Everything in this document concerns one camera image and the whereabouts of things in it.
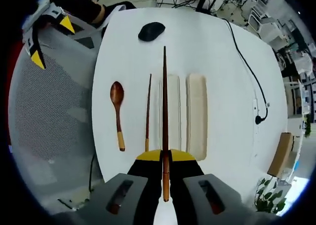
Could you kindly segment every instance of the mesh chair back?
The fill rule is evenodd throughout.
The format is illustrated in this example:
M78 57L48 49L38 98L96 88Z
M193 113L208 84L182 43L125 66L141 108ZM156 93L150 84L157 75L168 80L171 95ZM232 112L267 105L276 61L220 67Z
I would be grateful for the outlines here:
M39 201L88 186L95 151L91 90L97 53L53 28L39 33L46 69L22 48L9 92L12 153ZM102 178L98 165L93 179Z

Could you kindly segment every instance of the spoon handle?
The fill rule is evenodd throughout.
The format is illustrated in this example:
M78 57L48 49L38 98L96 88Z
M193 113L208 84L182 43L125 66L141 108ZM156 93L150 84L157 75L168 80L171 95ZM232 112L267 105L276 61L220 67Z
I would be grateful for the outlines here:
M145 139L145 152L149 151L149 138Z
M118 130L118 147L120 151L124 152L125 143L124 143L122 129L120 127L119 108L116 108L116 114L117 114L117 130Z
M119 150L124 152L125 151L125 143L124 143L124 138L123 138L123 133L118 132L118 147Z

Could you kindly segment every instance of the black pants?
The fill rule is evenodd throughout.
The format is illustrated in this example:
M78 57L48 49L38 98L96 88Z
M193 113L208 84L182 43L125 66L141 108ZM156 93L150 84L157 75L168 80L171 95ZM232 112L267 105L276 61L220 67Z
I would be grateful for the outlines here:
M288 63L281 74L283 78L299 76L294 63Z
M114 10L114 8L116 8L117 6L120 6L120 5L125 5L126 6L126 10L130 10L130 9L135 9L136 8L129 1L122 1L122 2L113 4L113 5L110 5L110 6L104 6L106 14L104 15L103 21L110 15L110 13ZM106 27L103 28L103 30L102 30L102 37L104 36L105 30L106 30Z

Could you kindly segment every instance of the cardboard box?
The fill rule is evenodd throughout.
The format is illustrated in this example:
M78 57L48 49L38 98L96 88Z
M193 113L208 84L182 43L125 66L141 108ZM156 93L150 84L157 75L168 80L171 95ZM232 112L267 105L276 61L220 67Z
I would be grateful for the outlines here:
M275 157L270 165L268 174L279 178L288 161L292 149L293 135L291 133L281 133Z

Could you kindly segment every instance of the wooden chopstick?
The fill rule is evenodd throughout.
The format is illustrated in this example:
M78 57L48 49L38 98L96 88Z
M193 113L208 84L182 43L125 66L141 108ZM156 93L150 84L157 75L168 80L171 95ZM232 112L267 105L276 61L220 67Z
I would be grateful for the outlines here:
M145 152L149 150L149 103L150 103L150 88L152 85L152 75L149 78L148 98L147 98L147 115L146 115L146 139L145 139Z
M162 80L162 193L163 200L169 200L169 142L168 142L168 95L166 46L163 47L163 80Z

